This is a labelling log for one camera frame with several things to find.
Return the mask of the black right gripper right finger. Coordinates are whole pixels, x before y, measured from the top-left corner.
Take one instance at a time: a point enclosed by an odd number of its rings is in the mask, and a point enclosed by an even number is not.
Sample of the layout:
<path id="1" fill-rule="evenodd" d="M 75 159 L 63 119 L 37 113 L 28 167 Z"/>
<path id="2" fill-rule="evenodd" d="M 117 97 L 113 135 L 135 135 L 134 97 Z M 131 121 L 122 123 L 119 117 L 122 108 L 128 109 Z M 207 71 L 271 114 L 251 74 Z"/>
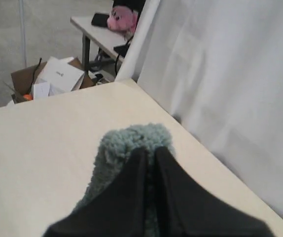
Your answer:
<path id="1" fill-rule="evenodd" d="M 179 165 L 166 147 L 155 151 L 155 205 L 162 237 L 271 237 L 265 222 L 221 201 Z"/>

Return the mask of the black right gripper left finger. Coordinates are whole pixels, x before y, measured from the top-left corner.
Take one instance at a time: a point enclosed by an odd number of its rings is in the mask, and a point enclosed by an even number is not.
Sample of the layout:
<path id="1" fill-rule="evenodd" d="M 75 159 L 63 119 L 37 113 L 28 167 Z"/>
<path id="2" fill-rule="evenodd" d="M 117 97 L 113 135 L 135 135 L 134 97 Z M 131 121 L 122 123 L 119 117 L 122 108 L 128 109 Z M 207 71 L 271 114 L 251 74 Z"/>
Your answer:
<path id="1" fill-rule="evenodd" d="M 111 184 L 84 207 L 48 227 L 46 237 L 142 237 L 147 152 L 134 149 Z"/>

